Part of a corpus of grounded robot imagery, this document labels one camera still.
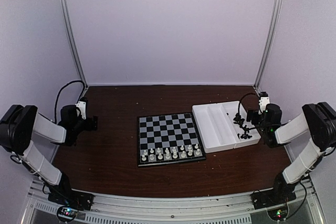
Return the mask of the white divided plastic tray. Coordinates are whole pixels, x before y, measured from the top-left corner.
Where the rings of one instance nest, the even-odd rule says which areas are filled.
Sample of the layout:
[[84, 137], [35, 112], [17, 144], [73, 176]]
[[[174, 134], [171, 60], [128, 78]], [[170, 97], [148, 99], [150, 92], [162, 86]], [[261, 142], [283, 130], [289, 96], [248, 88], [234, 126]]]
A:
[[244, 123], [251, 130], [248, 138], [241, 136], [244, 130], [234, 123], [236, 113], [247, 116], [238, 101], [193, 105], [192, 112], [200, 133], [205, 153], [214, 153], [257, 144], [259, 132], [250, 122]]

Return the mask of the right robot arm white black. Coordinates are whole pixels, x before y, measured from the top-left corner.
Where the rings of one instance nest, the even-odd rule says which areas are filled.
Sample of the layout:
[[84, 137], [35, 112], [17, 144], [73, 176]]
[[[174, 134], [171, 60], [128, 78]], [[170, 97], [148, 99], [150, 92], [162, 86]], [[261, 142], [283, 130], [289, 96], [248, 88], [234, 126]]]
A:
[[285, 146], [302, 136], [308, 138], [296, 159], [277, 175], [274, 188], [269, 192], [274, 204], [287, 198], [289, 188], [335, 149], [335, 109], [329, 103], [305, 104], [302, 112], [287, 123], [282, 123], [281, 118], [280, 106], [273, 103], [267, 104], [261, 112], [247, 112], [247, 121], [262, 132], [264, 143], [270, 148]]

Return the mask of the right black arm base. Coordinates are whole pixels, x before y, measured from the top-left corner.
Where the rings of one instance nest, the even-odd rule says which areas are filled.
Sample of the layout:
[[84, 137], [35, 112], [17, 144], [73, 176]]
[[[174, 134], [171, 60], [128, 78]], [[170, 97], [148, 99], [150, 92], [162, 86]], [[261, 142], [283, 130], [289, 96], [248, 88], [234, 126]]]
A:
[[256, 191], [251, 194], [254, 208], [268, 208], [295, 200], [295, 187], [296, 184], [287, 184], [282, 178], [276, 178], [272, 189]]

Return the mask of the white queen chess piece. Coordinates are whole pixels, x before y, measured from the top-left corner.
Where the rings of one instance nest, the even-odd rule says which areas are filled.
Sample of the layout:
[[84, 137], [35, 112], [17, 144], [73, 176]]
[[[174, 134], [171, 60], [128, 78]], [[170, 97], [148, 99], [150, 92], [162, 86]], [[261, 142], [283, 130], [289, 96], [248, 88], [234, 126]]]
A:
[[178, 158], [178, 152], [177, 151], [174, 151], [173, 152], [173, 155], [172, 155], [172, 157], [173, 157], [173, 159], [177, 159]]

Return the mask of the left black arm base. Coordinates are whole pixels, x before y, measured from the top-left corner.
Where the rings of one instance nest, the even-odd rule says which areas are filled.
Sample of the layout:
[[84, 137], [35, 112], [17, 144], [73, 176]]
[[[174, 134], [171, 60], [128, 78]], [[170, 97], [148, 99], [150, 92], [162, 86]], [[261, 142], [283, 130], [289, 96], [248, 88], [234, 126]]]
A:
[[91, 210], [94, 195], [72, 189], [68, 179], [61, 179], [58, 185], [47, 184], [50, 191], [48, 200], [76, 210]]

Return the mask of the black grey chess board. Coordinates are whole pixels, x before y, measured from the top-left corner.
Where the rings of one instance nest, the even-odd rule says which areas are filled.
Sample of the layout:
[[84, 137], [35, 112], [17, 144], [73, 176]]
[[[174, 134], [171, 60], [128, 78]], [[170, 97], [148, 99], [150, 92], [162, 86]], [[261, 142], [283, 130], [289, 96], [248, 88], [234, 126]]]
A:
[[[138, 167], [158, 166], [176, 163], [198, 162], [206, 159], [206, 153], [200, 138], [194, 115], [191, 112], [166, 114], [166, 115], [147, 115], [137, 118], [138, 133]], [[199, 155], [195, 154], [197, 149], [194, 145], [198, 144], [201, 150]], [[181, 158], [181, 146], [184, 146], [186, 157]], [[193, 155], [188, 156], [188, 145], [192, 145]], [[173, 159], [172, 147], [176, 147], [178, 158]], [[169, 149], [170, 159], [165, 159], [165, 148]], [[150, 153], [150, 149], [154, 149], [154, 154]], [[160, 148], [161, 153], [157, 153], [156, 149]], [[141, 160], [143, 151], [148, 150], [146, 161]], [[158, 155], [162, 154], [163, 159], [158, 160]], [[154, 160], [150, 161], [149, 156], [154, 155]]]

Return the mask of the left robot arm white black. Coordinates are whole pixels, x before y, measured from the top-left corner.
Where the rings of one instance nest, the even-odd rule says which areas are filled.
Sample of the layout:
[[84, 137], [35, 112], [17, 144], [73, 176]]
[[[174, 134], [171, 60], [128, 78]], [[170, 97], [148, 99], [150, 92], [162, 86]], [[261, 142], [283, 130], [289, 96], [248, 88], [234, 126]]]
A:
[[35, 105], [13, 104], [1, 118], [1, 147], [15, 155], [34, 175], [49, 186], [57, 187], [54, 194], [64, 205], [71, 205], [76, 197], [67, 176], [54, 167], [33, 142], [33, 134], [56, 144], [73, 146], [84, 131], [98, 129], [98, 117], [86, 117], [76, 105], [61, 109], [61, 121], [55, 123], [38, 112]]

